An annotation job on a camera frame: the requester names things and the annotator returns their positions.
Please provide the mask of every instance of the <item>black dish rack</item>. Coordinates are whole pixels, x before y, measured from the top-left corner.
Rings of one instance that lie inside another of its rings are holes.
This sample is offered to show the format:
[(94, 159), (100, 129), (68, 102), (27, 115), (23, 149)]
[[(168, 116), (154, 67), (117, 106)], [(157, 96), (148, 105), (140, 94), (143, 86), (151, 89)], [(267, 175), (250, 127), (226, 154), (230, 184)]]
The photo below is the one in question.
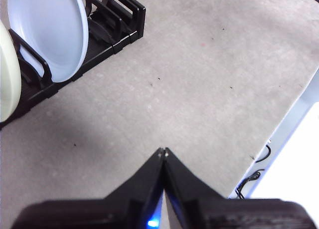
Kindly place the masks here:
[[(56, 94), (60, 88), (80, 78), (85, 72), (118, 53), (126, 45), (143, 37), (146, 8), (136, 0), (85, 0), (89, 25), (89, 43), (84, 62), (67, 81), (54, 83), (47, 62), (16, 32), (9, 29), (21, 70), (21, 96), (14, 113), (0, 124), (0, 129), (26, 114), (32, 107)], [(20, 54), (23, 46), (44, 69), (43, 77)]]

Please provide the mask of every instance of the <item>plate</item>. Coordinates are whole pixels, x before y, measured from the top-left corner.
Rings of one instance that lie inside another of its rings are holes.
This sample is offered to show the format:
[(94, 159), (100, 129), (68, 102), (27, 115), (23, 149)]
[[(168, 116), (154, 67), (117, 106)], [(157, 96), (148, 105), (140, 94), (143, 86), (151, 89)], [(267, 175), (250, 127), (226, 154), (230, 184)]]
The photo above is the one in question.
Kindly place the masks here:
[(0, 22), (0, 91), (1, 91), (1, 122), (15, 111), (21, 94), (21, 74), (18, 57), (9, 32)]
[[(8, 0), (11, 28), (48, 63), (53, 82), (81, 67), (89, 39), (82, 0)], [(43, 76), (42, 65), (23, 47), (22, 56)]]

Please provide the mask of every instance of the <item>cable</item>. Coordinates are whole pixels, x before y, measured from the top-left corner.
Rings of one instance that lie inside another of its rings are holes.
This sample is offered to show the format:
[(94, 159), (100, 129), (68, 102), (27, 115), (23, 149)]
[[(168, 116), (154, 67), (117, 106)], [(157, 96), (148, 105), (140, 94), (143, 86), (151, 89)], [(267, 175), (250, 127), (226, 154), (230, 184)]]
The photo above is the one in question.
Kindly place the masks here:
[[(266, 145), (267, 149), (268, 149), (268, 153), (266, 156), (264, 156), (262, 159), (259, 159), (257, 160), (255, 163), (259, 163), (265, 159), (267, 159), (270, 154), (271, 154), (271, 148), (269, 147), (269, 145), (267, 144)], [(241, 191), (243, 190), (244, 186), (250, 182), (250, 181), (255, 181), (255, 180), (258, 180), (261, 176), (261, 173), (260, 171), (264, 171), (265, 169), (259, 169), (257, 171), (255, 171), (252, 175), (250, 175), (249, 177), (245, 178), (239, 185), (238, 187), (236, 188), (235, 192), (237, 194), (237, 197), (239, 199), (245, 199), (244, 195), (241, 193)]]
[(257, 160), (255, 163), (259, 163), (259, 162), (265, 160), (266, 158), (268, 158), (268, 157), (270, 156), (270, 154), (271, 154), (271, 148), (268, 146), (268, 144), (266, 145), (266, 147), (267, 147), (267, 149), (268, 149), (267, 155), (264, 156), (262, 159)]
[(235, 192), (237, 194), (237, 197), (239, 197), (239, 199), (245, 199), (244, 195), (241, 193), (241, 191), (243, 190), (243, 187), (250, 181), (255, 181), (257, 179), (260, 178), (260, 171), (264, 171), (265, 169), (258, 169), (257, 171), (255, 171), (252, 175), (250, 175), (249, 177), (245, 178), (236, 188)]

